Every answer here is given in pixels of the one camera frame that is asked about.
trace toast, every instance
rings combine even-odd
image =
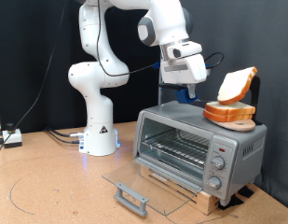
[[[246,115],[254,114],[255,107],[246,105],[241,102],[236,102],[232,105],[221,105],[219,102],[210,102],[206,104],[205,109],[215,115]]]
[[[221,105],[232,105],[243,99],[256,73],[257,69],[250,67],[226,74],[225,80],[218,92],[217,99],[219,103]]]
[[[241,114],[241,115],[216,115],[207,110],[203,111],[203,116],[206,119],[218,121],[218,122],[230,122],[236,120],[243,120],[243,119],[251,119],[253,117],[252,114]]]

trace wooden table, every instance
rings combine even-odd
[[[102,175],[133,160],[135,126],[115,125],[122,147],[106,157],[80,154],[76,145],[47,133],[24,134],[23,147],[3,149],[0,223],[288,223],[288,208],[255,185],[250,199],[240,197],[244,204],[209,216],[188,205],[168,217],[149,207],[147,217],[132,213],[114,199],[117,189]]]

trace wooden block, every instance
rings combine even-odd
[[[141,176],[184,201],[189,201],[192,196],[196,194],[192,189],[188,189],[163,175],[158,175],[145,166],[141,166]],[[218,207],[218,203],[219,198],[203,191],[198,193],[188,202],[189,205],[198,209],[205,215],[209,215],[215,210]]]

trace oven rack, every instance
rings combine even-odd
[[[148,138],[142,144],[203,170],[210,140],[172,129]]]

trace black wall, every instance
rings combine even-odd
[[[65,0],[0,1],[0,118],[17,122],[33,104],[48,67]],[[68,81],[74,63],[92,62],[79,36],[80,4],[68,0],[57,48],[41,98],[20,128],[23,133],[82,127],[87,123],[82,95]],[[131,71],[159,61],[159,47],[149,48],[138,37],[137,24],[146,11],[107,11],[110,45]],[[130,76],[127,85],[102,90],[114,102],[114,122],[137,120],[138,113],[158,103],[158,70]]]
[[[264,183],[256,184],[288,206],[288,1],[181,0],[194,17],[191,40],[203,56],[222,51],[225,60],[197,86],[199,98],[216,101],[228,72],[256,66],[261,78],[257,119],[267,126]],[[162,102],[176,99],[164,91]],[[250,102],[250,93],[244,102]]]

